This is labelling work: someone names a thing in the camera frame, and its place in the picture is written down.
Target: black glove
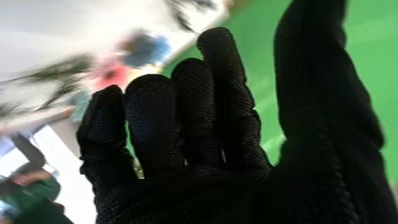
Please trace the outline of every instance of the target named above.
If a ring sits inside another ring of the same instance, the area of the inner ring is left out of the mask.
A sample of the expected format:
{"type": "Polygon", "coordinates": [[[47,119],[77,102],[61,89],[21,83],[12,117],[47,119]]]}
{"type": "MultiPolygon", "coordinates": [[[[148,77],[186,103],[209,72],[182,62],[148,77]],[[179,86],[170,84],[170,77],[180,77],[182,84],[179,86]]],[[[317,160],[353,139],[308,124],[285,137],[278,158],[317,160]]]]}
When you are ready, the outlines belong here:
{"type": "Polygon", "coordinates": [[[191,218],[202,223],[266,180],[271,166],[228,31],[207,31],[198,43],[205,63],[184,60],[170,79],[140,77],[124,99],[115,86],[92,97],[77,142],[97,223],[189,223],[191,218]],[[124,120],[141,180],[124,149],[124,120]]]}
{"type": "Polygon", "coordinates": [[[342,0],[296,0],[275,41],[285,134],[271,168],[232,36],[204,32],[204,60],[172,78],[95,93],[77,131],[97,223],[398,223],[381,133],[344,53],[342,0]],[[127,121],[136,178],[124,149],[127,121]]]}

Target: blurry background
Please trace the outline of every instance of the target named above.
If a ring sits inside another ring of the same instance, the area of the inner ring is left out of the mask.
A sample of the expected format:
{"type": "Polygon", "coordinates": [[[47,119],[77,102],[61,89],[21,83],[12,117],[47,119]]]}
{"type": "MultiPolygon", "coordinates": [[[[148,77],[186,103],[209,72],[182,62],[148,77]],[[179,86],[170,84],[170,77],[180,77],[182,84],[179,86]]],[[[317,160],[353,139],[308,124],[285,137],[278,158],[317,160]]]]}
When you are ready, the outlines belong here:
{"type": "MultiPolygon", "coordinates": [[[[61,188],[54,201],[74,223],[93,223],[95,215],[90,186],[77,175],[74,141],[90,93],[111,84],[124,87],[145,73],[161,72],[168,76],[175,63],[198,57],[191,47],[195,36],[218,24],[230,29],[237,42],[262,120],[260,144],[276,162],[283,136],[271,43],[287,3],[289,0],[0,2],[0,152],[15,152],[6,136],[21,131],[29,133],[29,141],[58,171],[61,188]]],[[[395,9],[395,0],[351,0],[346,33],[347,51],[385,130],[385,167],[398,190],[395,9]]],[[[22,155],[8,154],[3,161],[1,164],[17,166],[22,155]]]]}

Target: fabric texture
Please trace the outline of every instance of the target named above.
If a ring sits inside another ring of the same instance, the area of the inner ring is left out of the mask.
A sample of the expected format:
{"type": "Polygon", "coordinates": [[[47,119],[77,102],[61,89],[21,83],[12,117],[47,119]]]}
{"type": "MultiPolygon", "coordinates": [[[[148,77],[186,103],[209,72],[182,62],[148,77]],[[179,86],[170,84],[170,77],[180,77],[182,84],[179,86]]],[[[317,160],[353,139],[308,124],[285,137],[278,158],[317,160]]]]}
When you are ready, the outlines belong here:
{"type": "Polygon", "coordinates": [[[398,223],[379,125],[344,51],[344,7],[344,0],[294,0],[278,24],[275,166],[223,28],[200,35],[204,58],[180,62],[170,79],[147,75],[124,96],[115,87],[93,96],[77,140],[99,224],[398,223]],[[143,179],[118,151],[124,119],[143,179]]]}

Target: green backdrop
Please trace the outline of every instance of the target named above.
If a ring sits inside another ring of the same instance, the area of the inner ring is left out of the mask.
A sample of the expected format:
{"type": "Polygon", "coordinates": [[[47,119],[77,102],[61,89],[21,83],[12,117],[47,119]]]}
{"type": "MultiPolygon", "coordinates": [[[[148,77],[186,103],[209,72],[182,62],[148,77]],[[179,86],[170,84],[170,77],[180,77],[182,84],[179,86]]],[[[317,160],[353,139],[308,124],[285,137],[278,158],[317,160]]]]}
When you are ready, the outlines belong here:
{"type": "MultiPolygon", "coordinates": [[[[223,26],[234,34],[246,69],[257,112],[262,121],[260,145],[273,163],[278,158],[282,133],[276,121],[271,42],[273,31],[289,0],[253,0],[232,14],[223,26]]],[[[387,174],[398,181],[398,1],[351,0],[346,18],[347,51],[367,86],[379,116],[387,144],[387,174]]],[[[188,49],[170,63],[164,74],[186,57],[200,57],[188,49]]]]}

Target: red object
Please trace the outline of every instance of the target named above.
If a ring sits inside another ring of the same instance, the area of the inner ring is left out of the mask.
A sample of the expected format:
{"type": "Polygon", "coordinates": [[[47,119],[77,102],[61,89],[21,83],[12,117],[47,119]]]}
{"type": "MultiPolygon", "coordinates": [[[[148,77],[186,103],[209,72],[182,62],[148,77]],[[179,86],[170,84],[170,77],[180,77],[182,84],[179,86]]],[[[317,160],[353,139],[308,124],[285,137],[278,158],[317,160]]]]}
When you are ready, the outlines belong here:
{"type": "Polygon", "coordinates": [[[95,82],[97,90],[111,85],[116,85],[122,88],[127,84],[127,73],[129,68],[120,63],[106,66],[104,71],[99,71],[99,80],[95,82]]]}

